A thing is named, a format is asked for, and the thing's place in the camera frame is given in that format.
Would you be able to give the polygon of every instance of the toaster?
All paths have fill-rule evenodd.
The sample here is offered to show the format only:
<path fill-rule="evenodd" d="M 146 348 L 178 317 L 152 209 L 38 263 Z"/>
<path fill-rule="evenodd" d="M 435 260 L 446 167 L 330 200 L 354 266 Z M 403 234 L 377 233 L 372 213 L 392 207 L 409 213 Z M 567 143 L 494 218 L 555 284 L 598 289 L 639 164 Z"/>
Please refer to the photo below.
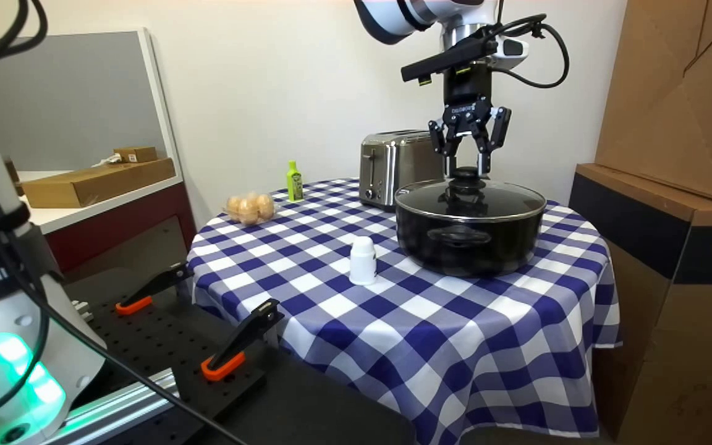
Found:
<path fill-rule="evenodd" d="M 363 206 L 392 207 L 394 196 L 445 178 L 445 159 L 428 132 L 382 132 L 361 143 L 358 198 Z"/>

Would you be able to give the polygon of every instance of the white wall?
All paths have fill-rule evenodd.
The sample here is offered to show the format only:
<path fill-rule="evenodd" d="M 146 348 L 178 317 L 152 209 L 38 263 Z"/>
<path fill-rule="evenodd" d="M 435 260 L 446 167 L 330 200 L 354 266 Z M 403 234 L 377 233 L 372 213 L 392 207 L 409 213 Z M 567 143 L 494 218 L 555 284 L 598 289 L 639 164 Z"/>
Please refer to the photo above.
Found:
<path fill-rule="evenodd" d="M 14 0 L 0 0 L 0 31 Z M 198 223 L 227 196 L 284 185 L 298 160 L 307 180 L 358 175 L 361 138 L 424 128 L 439 115 L 439 83 L 403 83 L 397 68 L 439 51 L 438 30 L 394 47 L 372 43 L 351 0 L 43 0 L 51 31 L 146 26 L 152 35 Z M 494 175 L 565 200 L 572 165 L 601 132 L 625 0 L 509 0 L 507 19 L 548 12 L 572 56 L 553 92 L 507 76 L 494 101 L 514 111 Z M 519 73 L 553 80 L 550 39 L 532 43 Z"/>

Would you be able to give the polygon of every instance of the white cup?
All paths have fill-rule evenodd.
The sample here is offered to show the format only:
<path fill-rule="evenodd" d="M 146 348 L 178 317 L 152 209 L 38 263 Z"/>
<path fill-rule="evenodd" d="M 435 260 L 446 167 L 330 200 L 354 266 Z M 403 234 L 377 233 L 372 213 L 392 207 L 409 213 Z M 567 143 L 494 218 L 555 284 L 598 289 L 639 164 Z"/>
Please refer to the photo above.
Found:
<path fill-rule="evenodd" d="M 371 284 L 375 279 L 375 249 L 371 238 L 354 240 L 349 279 L 355 286 Z"/>

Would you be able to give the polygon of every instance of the egg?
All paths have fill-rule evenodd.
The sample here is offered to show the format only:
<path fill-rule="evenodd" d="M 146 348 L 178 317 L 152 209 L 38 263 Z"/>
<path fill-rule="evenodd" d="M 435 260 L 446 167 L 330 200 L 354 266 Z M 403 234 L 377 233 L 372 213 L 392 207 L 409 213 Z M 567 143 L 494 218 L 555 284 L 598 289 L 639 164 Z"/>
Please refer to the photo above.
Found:
<path fill-rule="evenodd" d="M 257 206 L 251 200 L 240 200 L 236 206 L 240 223 L 253 224 L 258 219 Z"/>
<path fill-rule="evenodd" d="M 227 200 L 227 214 L 230 214 L 232 219 L 240 219 L 240 198 L 236 198 L 236 196 L 232 196 L 232 198 Z"/>
<path fill-rule="evenodd" d="M 253 203 L 257 203 L 257 214 L 258 214 L 262 219 L 273 218 L 277 207 L 273 207 L 273 200 L 271 200 L 269 196 L 257 196 Z"/>

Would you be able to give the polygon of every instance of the blue checkered tablecloth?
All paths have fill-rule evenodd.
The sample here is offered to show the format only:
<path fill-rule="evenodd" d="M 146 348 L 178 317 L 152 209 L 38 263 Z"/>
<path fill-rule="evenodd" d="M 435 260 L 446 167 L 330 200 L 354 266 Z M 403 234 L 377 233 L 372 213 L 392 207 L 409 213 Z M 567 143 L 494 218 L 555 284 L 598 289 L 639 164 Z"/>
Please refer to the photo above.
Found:
<path fill-rule="evenodd" d="M 591 350 L 617 347 L 607 246 L 572 209 L 548 203 L 534 260 L 494 279 L 456 279 L 403 254 L 392 214 L 358 203 L 355 180 L 307 183 L 269 223 L 211 218 L 188 265 L 198 305 L 244 319 L 265 300 L 286 314 L 282 347 L 403 413 L 417 442 L 456 442 L 498 424 L 598 434 Z M 377 279 L 349 282 L 355 234 L 375 244 Z"/>

